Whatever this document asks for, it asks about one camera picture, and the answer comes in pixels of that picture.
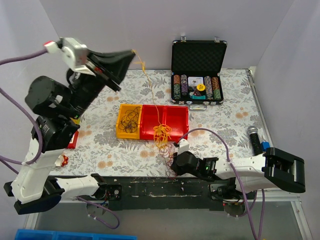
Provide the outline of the red double plastic bin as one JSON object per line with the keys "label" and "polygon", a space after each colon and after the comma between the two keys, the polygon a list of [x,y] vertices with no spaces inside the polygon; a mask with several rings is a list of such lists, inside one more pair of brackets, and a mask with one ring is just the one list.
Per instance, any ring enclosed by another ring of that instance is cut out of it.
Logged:
{"label": "red double plastic bin", "polygon": [[159,123],[171,128],[168,140],[177,142],[189,131],[189,110],[186,106],[144,104],[141,111],[139,138],[153,140],[154,127]]}

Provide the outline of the yellow plastic bin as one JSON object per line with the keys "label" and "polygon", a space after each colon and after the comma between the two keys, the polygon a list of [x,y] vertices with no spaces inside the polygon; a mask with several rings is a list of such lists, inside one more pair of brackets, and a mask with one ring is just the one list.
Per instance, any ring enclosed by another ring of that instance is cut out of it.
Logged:
{"label": "yellow plastic bin", "polygon": [[118,139],[140,139],[142,104],[121,104],[115,126]]}

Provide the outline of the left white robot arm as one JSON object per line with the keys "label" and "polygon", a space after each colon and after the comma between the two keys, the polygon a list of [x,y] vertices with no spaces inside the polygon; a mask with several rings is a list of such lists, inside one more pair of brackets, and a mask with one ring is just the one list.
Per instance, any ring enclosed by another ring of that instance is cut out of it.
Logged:
{"label": "left white robot arm", "polygon": [[106,196],[106,182],[97,173],[71,178],[50,173],[79,129],[75,120],[103,88],[121,89],[134,57],[133,50],[89,51],[85,61],[92,74],[69,69],[67,85],[44,75],[31,83],[25,102],[37,118],[33,120],[29,150],[16,179],[4,185],[7,195],[15,198],[14,208],[19,215],[48,211],[62,199],[86,195],[101,200]]}

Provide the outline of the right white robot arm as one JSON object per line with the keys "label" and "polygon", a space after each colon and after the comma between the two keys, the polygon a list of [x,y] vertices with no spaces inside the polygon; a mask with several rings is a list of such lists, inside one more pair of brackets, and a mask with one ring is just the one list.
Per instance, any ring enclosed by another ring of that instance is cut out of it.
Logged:
{"label": "right white robot arm", "polygon": [[244,192],[279,188],[289,193],[306,191],[305,161],[291,153],[269,147],[265,153],[227,160],[217,157],[198,158],[189,151],[175,153],[170,168],[177,176],[190,174],[214,182],[239,177],[226,186],[227,195],[237,199]]}

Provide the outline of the floral table mat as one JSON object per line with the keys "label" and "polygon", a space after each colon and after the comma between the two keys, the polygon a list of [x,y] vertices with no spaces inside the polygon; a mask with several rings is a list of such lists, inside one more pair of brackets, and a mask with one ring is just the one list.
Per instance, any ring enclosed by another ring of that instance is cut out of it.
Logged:
{"label": "floral table mat", "polygon": [[[220,72],[220,79],[224,102],[210,105],[204,111],[189,112],[190,151],[200,158],[250,157],[253,152],[248,127],[257,127],[262,141],[269,141],[269,136],[247,72],[244,69],[224,69]],[[128,71],[120,92],[104,88],[81,117],[76,147],[64,152],[68,164],[55,167],[51,174],[167,177],[167,159],[160,155],[154,142],[118,139],[116,122],[121,104],[170,103],[169,70]]]}

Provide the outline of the black microphone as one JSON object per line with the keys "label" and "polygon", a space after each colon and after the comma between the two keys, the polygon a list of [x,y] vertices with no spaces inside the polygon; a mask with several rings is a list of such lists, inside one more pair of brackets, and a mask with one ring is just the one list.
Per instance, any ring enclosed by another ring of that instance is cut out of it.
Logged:
{"label": "black microphone", "polygon": [[263,149],[262,149],[260,138],[258,135],[258,129],[253,125],[249,126],[247,128],[247,134],[249,136],[250,143],[252,145],[253,154],[255,156],[262,154]]}

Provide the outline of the yellow dealer button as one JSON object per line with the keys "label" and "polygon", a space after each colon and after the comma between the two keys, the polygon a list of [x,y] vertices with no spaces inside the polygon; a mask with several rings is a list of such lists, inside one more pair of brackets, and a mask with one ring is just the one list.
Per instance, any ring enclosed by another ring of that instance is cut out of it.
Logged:
{"label": "yellow dealer button", "polygon": [[198,84],[196,86],[196,89],[199,91],[199,92],[203,92],[205,89],[206,89],[206,86],[202,83]]}

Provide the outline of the small blue block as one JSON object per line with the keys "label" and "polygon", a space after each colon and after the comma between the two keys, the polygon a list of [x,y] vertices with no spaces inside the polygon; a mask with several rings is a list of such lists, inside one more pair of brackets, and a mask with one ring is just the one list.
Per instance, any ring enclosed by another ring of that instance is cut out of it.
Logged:
{"label": "small blue block", "polygon": [[261,147],[262,147],[263,149],[267,149],[267,148],[270,147],[270,144],[269,144],[269,142],[267,142],[267,141],[263,141],[263,142],[261,142]]}

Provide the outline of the black poker chip case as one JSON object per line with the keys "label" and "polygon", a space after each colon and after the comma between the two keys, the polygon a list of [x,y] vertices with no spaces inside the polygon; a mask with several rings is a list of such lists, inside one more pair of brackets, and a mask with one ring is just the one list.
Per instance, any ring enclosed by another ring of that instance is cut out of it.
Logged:
{"label": "black poker chip case", "polygon": [[[191,110],[205,110],[224,102],[220,73],[228,43],[214,40],[187,40],[182,36],[171,47],[171,102]],[[205,90],[198,91],[197,85]]]}

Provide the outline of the red white grid toy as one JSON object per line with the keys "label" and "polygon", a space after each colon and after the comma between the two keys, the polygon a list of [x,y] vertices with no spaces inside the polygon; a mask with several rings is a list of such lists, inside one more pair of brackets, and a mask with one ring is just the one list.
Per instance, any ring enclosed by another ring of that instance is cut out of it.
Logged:
{"label": "red white grid toy", "polygon": [[74,135],[72,136],[67,149],[75,149],[78,141],[79,131],[77,130]]}

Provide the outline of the small red white toy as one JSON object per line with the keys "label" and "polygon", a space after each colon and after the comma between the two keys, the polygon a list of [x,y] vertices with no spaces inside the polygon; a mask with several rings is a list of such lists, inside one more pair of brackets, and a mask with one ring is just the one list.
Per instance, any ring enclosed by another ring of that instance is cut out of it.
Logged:
{"label": "small red white toy", "polygon": [[69,161],[69,158],[62,154],[55,161],[55,166],[56,167],[64,167],[68,164],[68,161]]}

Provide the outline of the blue tray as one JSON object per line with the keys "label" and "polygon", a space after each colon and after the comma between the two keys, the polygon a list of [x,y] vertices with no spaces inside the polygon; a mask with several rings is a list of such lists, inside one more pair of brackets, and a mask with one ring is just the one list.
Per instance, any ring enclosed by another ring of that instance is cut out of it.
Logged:
{"label": "blue tray", "polygon": [[137,240],[137,236],[18,229],[15,240]]}

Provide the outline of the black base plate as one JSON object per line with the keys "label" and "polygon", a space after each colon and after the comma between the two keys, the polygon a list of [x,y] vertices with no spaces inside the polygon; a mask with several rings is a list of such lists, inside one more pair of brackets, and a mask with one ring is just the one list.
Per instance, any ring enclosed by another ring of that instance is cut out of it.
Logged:
{"label": "black base plate", "polygon": [[233,180],[207,182],[194,177],[117,177],[104,176],[108,186],[120,186],[120,197],[108,199],[112,211],[209,209],[223,211],[223,203],[213,200],[211,193]]}

